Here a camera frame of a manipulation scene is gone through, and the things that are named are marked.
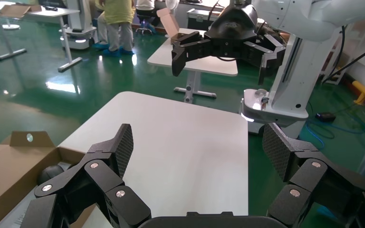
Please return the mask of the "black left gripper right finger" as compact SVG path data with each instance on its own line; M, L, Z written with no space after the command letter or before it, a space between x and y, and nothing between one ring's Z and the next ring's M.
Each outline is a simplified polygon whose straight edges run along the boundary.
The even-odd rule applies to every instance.
M313 144L285 135L275 123L263 126L263 151L285 186L267 216L298 228L314 203L348 228L365 228L365 177L331 162Z

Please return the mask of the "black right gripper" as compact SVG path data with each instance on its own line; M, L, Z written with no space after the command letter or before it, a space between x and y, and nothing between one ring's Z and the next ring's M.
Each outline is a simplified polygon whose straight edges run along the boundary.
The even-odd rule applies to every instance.
M286 47L272 35L256 35L257 12L250 4L227 7L201 35L198 31L173 42L172 74L204 57L240 58L259 68L258 85L282 65Z

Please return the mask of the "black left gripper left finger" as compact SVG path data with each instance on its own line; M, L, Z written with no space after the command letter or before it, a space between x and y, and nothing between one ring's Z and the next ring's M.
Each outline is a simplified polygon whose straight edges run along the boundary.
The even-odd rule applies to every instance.
M81 161L35 190L23 228L68 228L96 205L114 228L137 228L151 210L123 181L134 149L132 127L122 124L114 138L93 144Z

